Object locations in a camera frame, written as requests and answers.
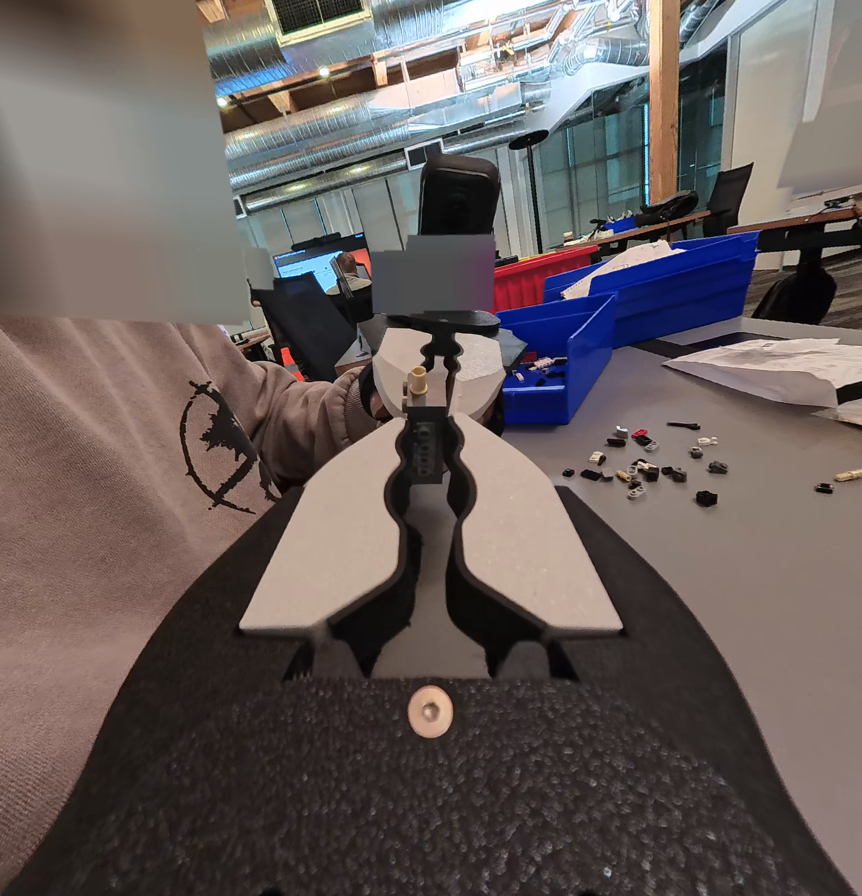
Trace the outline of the brown-topped office table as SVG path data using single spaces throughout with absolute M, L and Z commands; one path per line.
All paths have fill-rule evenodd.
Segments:
M 862 248 L 862 208 L 853 200 L 771 221 L 736 225 L 729 235 L 753 232 L 761 253 L 799 252 L 798 260 L 821 263 L 826 249 Z

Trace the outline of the person's beige sweatshirt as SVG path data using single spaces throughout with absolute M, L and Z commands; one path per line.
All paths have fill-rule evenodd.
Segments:
M 0 892 L 136 657 L 280 498 L 217 326 L 0 316 Z

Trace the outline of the silver ventilation ducts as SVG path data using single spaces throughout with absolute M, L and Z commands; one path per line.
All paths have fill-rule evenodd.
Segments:
M 242 219 L 516 144 L 641 2 L 197 2 Z

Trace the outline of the grey desk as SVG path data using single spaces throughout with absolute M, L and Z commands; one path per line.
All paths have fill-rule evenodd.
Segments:
M 862 448 L 862 430 L 664 367 L 626 347 L 569 425 L 505 438 L 553 480 L 618 424 L 698 422 L 723 438 L 811 435 Z M 785 785 L 862 894 L 862 484 L 845 495 L 703 509 L 566 483 L 678 593 L 748 700 Z

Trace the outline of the dark grey brick assembly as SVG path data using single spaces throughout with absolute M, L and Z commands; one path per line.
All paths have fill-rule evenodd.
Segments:
M 447 470 L 445 452 L 449 413 L 446 386 L 426 379 L 423 393 L 416 392 L 416 388 L 417 383 L 404 384 L 402 455 L 413 485 L 438 485 Z

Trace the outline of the red plastic bin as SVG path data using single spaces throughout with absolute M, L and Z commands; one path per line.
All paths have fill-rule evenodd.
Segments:
M 539 305 L 544 300 L 545 281 L 600 260 L 596 245 L 581 245 L 528 257 L 494 271 L 493 299 L 488 311 L 502 311 Z

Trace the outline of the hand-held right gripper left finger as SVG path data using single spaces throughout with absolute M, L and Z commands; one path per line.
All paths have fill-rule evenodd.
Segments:
M 406 522 L 407 421 L 338 454 L 302 489 L 239 622 L 244 636 L 345 644 L 364 676 L 411 625 L 422 536 Z

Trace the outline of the scattered small toy bricks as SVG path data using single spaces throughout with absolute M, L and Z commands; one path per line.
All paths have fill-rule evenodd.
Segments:
M 698 508 L 784 503 L 788 495 L 833 496 L 862 484 L 862 448 L 811 435 L 723 438 L 692 422 L 653 428 L 616 427 L 608 438 L 560 470 L 565 483 L 610 488 L 636 503 L 676 494 Z

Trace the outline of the computer monitor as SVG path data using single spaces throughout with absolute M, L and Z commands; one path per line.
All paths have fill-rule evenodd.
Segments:
M 288 252 L 272 255 L 271 259 L 280 279 L 311 273 L 319 285 L 328 290 L 336 285 L 332 260 L 343 252 L 354 257 L 358 278 L 370 280 L 371 258 L 363 232 L 349 236 L 334 232 L 302 241 L 293 245 Z

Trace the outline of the black bag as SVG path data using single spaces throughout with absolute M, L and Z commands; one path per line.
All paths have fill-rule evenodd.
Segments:
M 634 214 L 637 228 L 648 228 L 691 215 L 698 207 L 699 195 L 694 190 L 681 190 L 660 202 L 643 204 Z

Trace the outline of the black backpack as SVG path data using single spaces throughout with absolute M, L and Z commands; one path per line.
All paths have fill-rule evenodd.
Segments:
M 837 293 L 822 268 L 794 272 L 775 282 L 753 311 L 753 319 L 820 325 Z

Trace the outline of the wooden post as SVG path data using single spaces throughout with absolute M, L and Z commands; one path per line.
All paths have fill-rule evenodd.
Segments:
M 649 1 L 650 203 L 677 190 L 680 1 Z

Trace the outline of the white printed sheet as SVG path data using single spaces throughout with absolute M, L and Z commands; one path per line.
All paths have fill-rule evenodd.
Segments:
M 683 248 L 673 247 L 669 241 L 661 239 L 644 245 L 633 246 L 598 265 L 595 271 L 584 274 L 574 280 L 569 286 L 562 288 L 558 296 L 562 299 L 587 297 L 591 291 L 591 282 L 596 277 L 622 272 L 644 263 L 671 258 L 683 252 L 685 252 Z

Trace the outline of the orange-edged office table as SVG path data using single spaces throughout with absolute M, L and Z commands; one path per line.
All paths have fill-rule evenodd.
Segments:
M 648 244 L 659 240 L 673 244 L 687 240 L 690 236 L 701 236 L 704 232 L 704 221 L 711 217 L 712 213 L 709 210 L 701 210 L 656 225 L 619 233 L 612 232 L 592 239 L 571 240 L 549 249 L 548 252 L 567 252 L 578 249 L 591 252 L 593 262 L 603 261 L 615 254 L 625 252 L 634 245 Z

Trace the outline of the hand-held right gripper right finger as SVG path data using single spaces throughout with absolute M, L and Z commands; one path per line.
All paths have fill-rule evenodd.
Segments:
M 466 414 L 449 419 L 446 570 L 450 620 L 495 676 L 513 649 L 618 636 L 624 623 L 561 492 L 524 454 Z

